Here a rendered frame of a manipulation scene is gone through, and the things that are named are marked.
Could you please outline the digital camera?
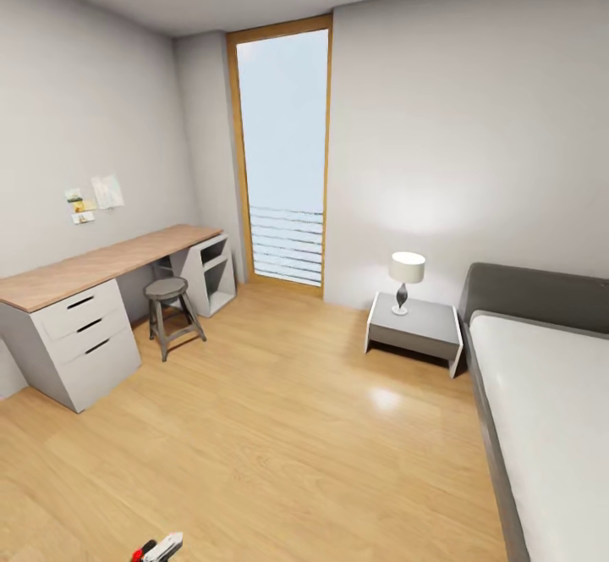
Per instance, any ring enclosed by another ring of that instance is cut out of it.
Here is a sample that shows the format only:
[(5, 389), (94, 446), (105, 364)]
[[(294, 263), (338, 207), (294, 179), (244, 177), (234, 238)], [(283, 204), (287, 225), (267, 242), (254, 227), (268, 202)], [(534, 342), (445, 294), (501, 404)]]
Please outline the digital camera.
[(139, 549), (139, 550), (137, 550), (137, 551), (134, 553), (134, 555), (133, 555), (133, 557), (132, 557), (132, 559), (131, 559), (131, 562), (139, 562), (139, 561), (141, 561), (141, 560), (142, 560), (142, 556), (143, 556), (144, 554), (148, 553), (148, 551), (150, 551), (151, 549), (153, 549), (153, 548), (154, 548), (156, 545), (158, 545), (158, 543), (157, 543), (157, 542), (156, 542), (154, 539), (151, 539), (151, 540), (150, 540), (150, 541), (149, 541), (149, 542), (148, 542), (148, 543), (147, 543), (147, 544), (146, 544), (146, 545), (143, 547), (143, 549), (142, 549), (142, 550), (141, 550), (141, 549)]

